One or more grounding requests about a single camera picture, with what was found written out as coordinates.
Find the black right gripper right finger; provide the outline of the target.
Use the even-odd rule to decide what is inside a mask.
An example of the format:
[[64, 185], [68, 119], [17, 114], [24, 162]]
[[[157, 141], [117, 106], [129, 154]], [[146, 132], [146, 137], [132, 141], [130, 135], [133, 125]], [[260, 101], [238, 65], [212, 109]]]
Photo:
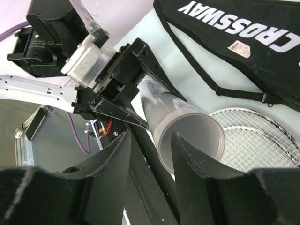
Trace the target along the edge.
[[299, 224], [299, 169], [241, 172], [214, 160], [175, 132], [171, 148], [181, 224]]

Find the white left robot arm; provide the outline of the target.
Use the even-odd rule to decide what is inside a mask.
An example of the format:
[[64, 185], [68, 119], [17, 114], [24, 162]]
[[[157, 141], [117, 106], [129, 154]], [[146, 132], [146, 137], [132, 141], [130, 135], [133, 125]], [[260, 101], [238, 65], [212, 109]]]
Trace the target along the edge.
[[149, 75], [174, 96], [173, 86], [149, 45], [111, 48], [105, 31], [79, 0], [33, 0], [26, 22], [13, 28], [7, 60], [33, 77], [0, 77], [1, 98], [44, 104], [86, 120], [117, 119], [148, 129], [132, 108], [138, 85]]

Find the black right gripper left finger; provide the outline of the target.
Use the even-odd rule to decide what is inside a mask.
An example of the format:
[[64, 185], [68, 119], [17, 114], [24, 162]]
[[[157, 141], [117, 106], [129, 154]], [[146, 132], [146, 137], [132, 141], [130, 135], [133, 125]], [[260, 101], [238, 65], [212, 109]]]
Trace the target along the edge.
[[120, 225], [131, 134], [63, 172], [35, 166], [0, 169], [3, 225]]

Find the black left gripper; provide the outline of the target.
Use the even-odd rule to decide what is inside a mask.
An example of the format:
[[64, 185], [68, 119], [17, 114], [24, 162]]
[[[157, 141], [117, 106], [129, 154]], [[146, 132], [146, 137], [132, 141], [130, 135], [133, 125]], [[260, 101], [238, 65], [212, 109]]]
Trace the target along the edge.
[[94, 88], [78, 84], [74, 113], [87, 120], [115, 118], [144, 129], [148, 123], [132, 108], [131, 101], [139, 93], [138, 84], [145, 73], [164, 89], [187, 102], [164, 72], [149, 45], [137, 38], [122, 46], [96, 78]]

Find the white shuttlecock tube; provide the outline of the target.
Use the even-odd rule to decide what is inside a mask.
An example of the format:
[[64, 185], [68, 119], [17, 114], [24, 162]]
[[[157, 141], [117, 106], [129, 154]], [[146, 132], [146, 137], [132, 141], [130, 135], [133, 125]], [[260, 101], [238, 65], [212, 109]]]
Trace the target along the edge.
[[171, 134], [178, 132], [192, 146], [219, 161], [225, 151], [221, 125], [155, 81], [140, 84], [143, 112], [162, 166], [174, 174]]

